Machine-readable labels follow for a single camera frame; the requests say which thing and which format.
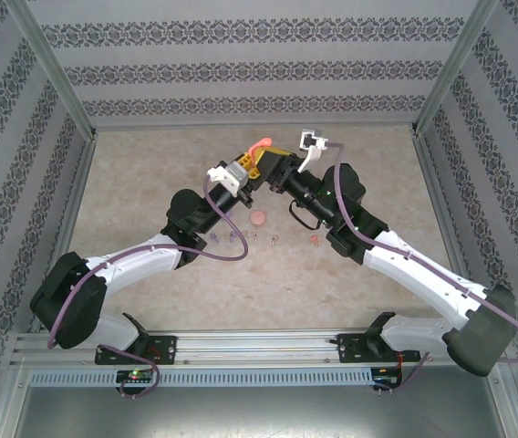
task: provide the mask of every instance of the damask pattern wall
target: damask pattern wall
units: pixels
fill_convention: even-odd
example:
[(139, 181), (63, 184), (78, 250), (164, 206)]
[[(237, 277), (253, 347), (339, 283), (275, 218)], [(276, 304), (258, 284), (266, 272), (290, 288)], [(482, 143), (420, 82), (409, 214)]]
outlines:
[(496, 6), (425, 138), (471, 276), (518, 304), (518, 1)]
[(0, 1), (0, 383), (27, 331), (85, 139)]
[(476, 0), (31, 1), (98, 128), (412, 122)]

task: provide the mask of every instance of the black cable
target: black cable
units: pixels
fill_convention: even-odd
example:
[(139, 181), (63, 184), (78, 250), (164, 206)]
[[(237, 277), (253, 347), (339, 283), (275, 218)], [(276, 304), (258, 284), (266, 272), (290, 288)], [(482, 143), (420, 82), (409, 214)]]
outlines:
[(297, 214), (295, 214), (295, 212), (294, 212), (294, 207), (293, 207), (294, 203), (297, 205), (297, 201), (296, 201), (295, 199), (294, 199), (294, 200), (292, 200), (292, 202), (291, 202), (291, 203), (289, 203), (289, 213), (292, 215), (292, 217), (293, 217), (294, 219), (296, 219), (296, 221), (297, 221), (297, 222), (299, 222), (301, 225), (303, 225), (305, 228), (307, 228), (307, 229), (308, 229), (308, 230), (310, 230), (310, 231), (319, 230), (319, 229), (320, 229), (320, 225), (321, 225), (322, 223), (321, 223), (320, 221), (317, 221), (317, 225), (316, 225), (316, 227), (314, 227), (314, 226), (310, 226), (310, 225), (306, 224), (304, 221), (302, 221), (302, 220), (298, 217), (298, 215), (297, 215)]

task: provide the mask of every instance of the marble surface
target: marble surface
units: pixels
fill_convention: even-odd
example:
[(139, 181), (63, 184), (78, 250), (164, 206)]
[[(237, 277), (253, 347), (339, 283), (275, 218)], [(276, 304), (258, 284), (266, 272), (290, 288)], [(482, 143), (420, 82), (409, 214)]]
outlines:
[[(449, 266), (409, 130), (395, 127), (323, 126), (331, 141), (347, 146), (346, 160), (367, 187), (363, 205), (406, 241)], [(165, 224), (175, 192), (184, 187), (202, 194), (206, 170), (229, 161), (263, 137), (296, 151), (301, 128), (191, 129), (105, 132), (98, 138), (87, 188), (70, 249), (100, 256), (141, 243)], [(313, 173), (322, 176), (336, 152), (328, 150)], [(365, 266), (337, 255), (326, 230), (311, 232), (287, 212), (290, 197), (267, 187), (255, 193), (254, 209), (267, 213), (254, 228), (244, 206), (233, 220), (250, 239), (240, 262), (199, 257), (194, 263), (131, 285), (106, 302), (108, 311), (130, 313), (146, 329), (307, 329), (365, 327), (383, 311), (436, 316), (404, 287)], [(305, 211), (307, 221), (314, 218)], [(221, 222), (207, 235), (207, 251), (234, 256)], [(310, 243), (316, 234), (319, 246)], [(275, 246), (272, 236), (277, 235)]]

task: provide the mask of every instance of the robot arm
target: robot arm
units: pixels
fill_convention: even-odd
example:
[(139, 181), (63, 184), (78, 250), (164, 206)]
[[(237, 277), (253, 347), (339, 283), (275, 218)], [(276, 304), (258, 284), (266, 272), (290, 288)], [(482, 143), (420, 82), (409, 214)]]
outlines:
[[(327, 139), (306, 130), (300, 144), (300, 149), (307, 151), (304, 159), (288, 151), (269, 148), (259, 150), (254, 157), (244, 154), (228, 164), (220, 162), (208, 172), (212, 181), (220, 183), (210, 191), (210, 198), (226, 213), (239, 202), (250, 207), (252, 192), (264, 183), (275, 193), (291, 195), (292, 203), (306, 208), (319, 224), (329, 230), (326, 239), (341, 256), (390, 276), (443, 316), (422, 319), (383, 314), (382, 325), (377, 325), (375, 332), (370, 334), (372, 349), (415, 349), (435, 355), (449, 354), (465, 370), (487, 375), (512, 340), (515, 329), (410, 257), (396, 255), (382, 246), (357, 238), (339, 211), (333, 167), (322, 179), (308, 170), (326, 149), (326, 143)], [(484, 286), (461, 279), (419, 254), (361, 206), (366, 189), (351, 166), (342, 164), (339, 176), (341, 196), (352, 225), (367, 239), (398, 247), (409, 256), (422, 258), (443, 275), (462, 282), (476, 296), (514, 315), (513, 295), (508, 290), (496, 287), (487, 291)], [(204, 198), (189, 189), (180, 190), (173, 196), (167, 216), (168, 223), (159, 234), (135, 246), (151, 246), (149, 251), (141, 250), (113, 263), (108, 260), (128, 252), (128, 249), (87, 260), (68, 253), (57, 261), (30, 305), (49, 329), (55, 324), (58, 312), (78, 280), (91, 269), (105, 264), (70, 301), (56, 337), (62, 348), (72, 348), (87, 341), (109, 344), (137, 356), (143, 354), (144, 339), (148, 336), (145, 330), (129, 315), (125, 318), (105, 315), (101, 310), (104, 300), (142, 278), (191, 263), (196, 254), (180, 249), (156, 249), (155, 245), (179, 245), (201, 251), (206, 243), (200, 235), (207, 233), (221, 219)]]

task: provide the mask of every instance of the beige tabletop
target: beige tabletop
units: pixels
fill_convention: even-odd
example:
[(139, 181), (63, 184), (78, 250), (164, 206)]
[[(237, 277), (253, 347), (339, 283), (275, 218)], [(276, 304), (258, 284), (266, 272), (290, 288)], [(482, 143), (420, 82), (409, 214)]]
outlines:
[[(347, 146), (346, 160), (367, 187), (363, 205), (427, 256), (449, 266), (419, 162), (406, 126), (324, 126), (324, 136)], [(296, 151), (301, 128), (208, 128), (105, 132), (88, 177), (70, 250), (101, 256), (141, 243), (166, 225), (174, 193), (192, 188), (202, 194), (206, 171), (234, 159), (263, 137), (275, 147)], [(336, 151), (324, 152), (312, 171), (321, 177)], [(233, 220), (250, 239), (240, 262), (198, 257), (170, 273), (151, 276), (109, 299), (108, 311), (128, 312), (150, 330), (162, 329), (323, 329), (365, 327), (383, 311), (433, 317), (433, 311), (396, 282), (339, 256), (324, 228), (311, 232), (287, 212), (291, 198), (262, 187), (253, 209), (267, 214), (254, 228), (242, 205)], [(314, 222), (305, 211), (300, 215)], [(214, 227), (207, 251), (234, 256), (229, 227)], [(278, 240), (271, 246), (272, 236)], [(310, 242), (317, 235), (319, 246)]]

